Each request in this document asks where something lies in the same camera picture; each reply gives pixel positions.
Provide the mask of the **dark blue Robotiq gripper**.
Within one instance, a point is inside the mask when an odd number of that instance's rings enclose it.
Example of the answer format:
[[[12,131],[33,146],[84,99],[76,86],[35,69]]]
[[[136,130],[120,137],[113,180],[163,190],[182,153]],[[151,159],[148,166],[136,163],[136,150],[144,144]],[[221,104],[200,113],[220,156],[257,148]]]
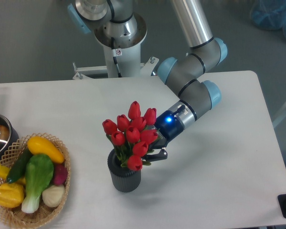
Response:
[[[167,110],[157,117],[154,125],[147,127],[147,130],[156,130],[158,134],[158,138],[150,144],[149,149],[161,148],[161,150],[157,154],[146,154],[143,157],[145,161],[154,162],[168,158],[168,153],[164,147],[167,147],[168,143],[184,130],[184,125],[177,116],[179,113],[180,111]]]

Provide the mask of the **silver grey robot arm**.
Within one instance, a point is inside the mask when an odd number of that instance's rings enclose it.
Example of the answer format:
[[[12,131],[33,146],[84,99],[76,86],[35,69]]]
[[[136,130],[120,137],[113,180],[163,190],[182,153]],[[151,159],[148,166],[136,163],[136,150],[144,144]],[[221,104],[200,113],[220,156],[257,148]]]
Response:
[[[158,138],[141,158],[146,165],[166,159],[167,144],[221,101],[219,88],[198,78],[227,56],[225,43],[213,37],[199,1],[173,0],[172,6],[191,51],[183,60],[171,57],[158,66],[158,77],[178,102],[151,125]],[[94,32],[103,46],[108,77],[142,75],[141,43],[147,28],[142,17],[133,12],[132,1],[77,0],[68,11],[76,25],[85,33]]]

